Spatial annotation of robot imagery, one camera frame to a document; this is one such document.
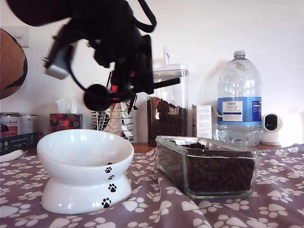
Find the water bottle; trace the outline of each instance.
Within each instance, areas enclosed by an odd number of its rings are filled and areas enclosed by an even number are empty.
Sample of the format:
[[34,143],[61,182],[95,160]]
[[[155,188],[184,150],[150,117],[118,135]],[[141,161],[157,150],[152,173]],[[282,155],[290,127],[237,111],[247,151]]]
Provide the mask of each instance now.
[[261,142],[262,80],[257,68],[236,51],[218,81],[218,139],[243,146]]

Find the kibble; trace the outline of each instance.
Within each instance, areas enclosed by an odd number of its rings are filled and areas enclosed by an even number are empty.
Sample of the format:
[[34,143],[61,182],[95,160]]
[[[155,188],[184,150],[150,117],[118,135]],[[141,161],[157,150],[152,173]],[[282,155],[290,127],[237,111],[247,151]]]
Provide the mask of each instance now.
[[187,136],[187,109],[158,97],[147,101],[148,144],[156,146],[158,135]]

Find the white ceramic bowl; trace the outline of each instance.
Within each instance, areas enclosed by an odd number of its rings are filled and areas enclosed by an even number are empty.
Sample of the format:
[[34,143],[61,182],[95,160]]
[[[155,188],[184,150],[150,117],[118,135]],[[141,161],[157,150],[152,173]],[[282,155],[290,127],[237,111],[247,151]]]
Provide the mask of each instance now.
[[131,195],[125,171],[134,148],[122,137],[95,130],[64,130],[43,137],[37,153],[51,176],[41,202],[47,211],[94,212]]

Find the light switch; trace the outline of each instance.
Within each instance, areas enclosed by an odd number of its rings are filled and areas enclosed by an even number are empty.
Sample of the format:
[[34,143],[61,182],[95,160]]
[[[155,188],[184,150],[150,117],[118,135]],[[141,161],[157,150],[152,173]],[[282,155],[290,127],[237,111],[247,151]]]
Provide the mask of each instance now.
[[14,37],[23,48],[29,48],[30,26],[1,26],[1,28]]

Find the white camera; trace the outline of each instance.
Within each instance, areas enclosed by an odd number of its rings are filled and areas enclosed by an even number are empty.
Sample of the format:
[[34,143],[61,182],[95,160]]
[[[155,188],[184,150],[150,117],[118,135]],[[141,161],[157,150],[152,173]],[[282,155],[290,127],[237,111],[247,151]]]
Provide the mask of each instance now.
[[282,118],[274,113],[269,113],[262,118],[262,144],[281,145],[280,129],[283,126]]

